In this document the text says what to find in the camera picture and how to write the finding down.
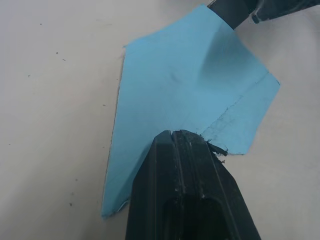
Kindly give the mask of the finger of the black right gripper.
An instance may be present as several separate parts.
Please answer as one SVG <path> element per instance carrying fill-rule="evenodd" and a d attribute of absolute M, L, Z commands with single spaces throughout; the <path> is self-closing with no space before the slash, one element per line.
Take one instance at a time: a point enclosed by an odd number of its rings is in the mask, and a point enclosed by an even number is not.
<path fill-rule="evenodd" d="M 251 18 L 255 24 L 299 12 L 320 4 L 320 0 L 259 0 Z"/>
<path fill-rule="evenodd" d="M 235 30 L 256 9 L 258 0 L 213 0 L 207 7 Z"/>

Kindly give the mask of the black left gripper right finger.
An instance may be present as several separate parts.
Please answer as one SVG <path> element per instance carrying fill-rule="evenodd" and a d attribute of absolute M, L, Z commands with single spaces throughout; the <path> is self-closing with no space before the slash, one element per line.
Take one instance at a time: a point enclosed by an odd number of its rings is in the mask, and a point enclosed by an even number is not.
<path fill-rule="evenodd" d="M 172 134 L 182 187 L 182 240 L 259 240 L 260 234 L 233 176 L 218 159 L 224 150 L 200 135 Z"/>

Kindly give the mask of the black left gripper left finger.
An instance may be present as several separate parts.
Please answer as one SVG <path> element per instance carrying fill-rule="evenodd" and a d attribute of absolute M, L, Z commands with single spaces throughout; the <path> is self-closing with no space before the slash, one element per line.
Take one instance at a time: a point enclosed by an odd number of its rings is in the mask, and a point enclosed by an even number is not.
<path fill-rule="evenodd" d="M 127 240 L 186 239 L 178 147 L 184 133 L 165 130 L 153 139 L 132 183 Z"/>

